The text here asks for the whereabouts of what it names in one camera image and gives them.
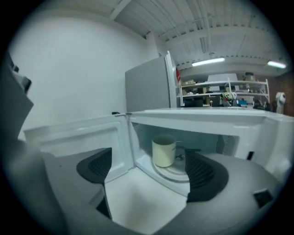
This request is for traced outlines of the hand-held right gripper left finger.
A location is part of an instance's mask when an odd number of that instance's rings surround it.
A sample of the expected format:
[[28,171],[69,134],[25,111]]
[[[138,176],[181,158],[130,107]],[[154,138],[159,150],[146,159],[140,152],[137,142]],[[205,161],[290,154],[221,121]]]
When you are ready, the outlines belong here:
[[20,141],[24,180],[32,179],[24,192],[30,215],[48,232],[109,232],[112,215],[105,179],[112,165],[112,149],[90,156],[56,157]]

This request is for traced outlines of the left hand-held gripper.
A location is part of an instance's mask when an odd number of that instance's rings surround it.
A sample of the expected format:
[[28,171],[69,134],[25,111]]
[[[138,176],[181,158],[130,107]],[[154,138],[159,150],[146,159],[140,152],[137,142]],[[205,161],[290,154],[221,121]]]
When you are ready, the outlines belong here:
[[28,98],[32,81],[19,73],[11,55],[4,54],[0,63],[0,134],[19,138],[22,126],[33,107]]

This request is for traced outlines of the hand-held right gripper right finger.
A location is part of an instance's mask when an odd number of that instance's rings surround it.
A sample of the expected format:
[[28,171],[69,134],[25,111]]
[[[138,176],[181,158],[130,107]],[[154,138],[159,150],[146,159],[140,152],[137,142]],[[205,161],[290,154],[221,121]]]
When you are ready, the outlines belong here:
[[189,178],[185,214],[197,222],[241,222],[260,214],[282,184],[259,164],[185,150]]

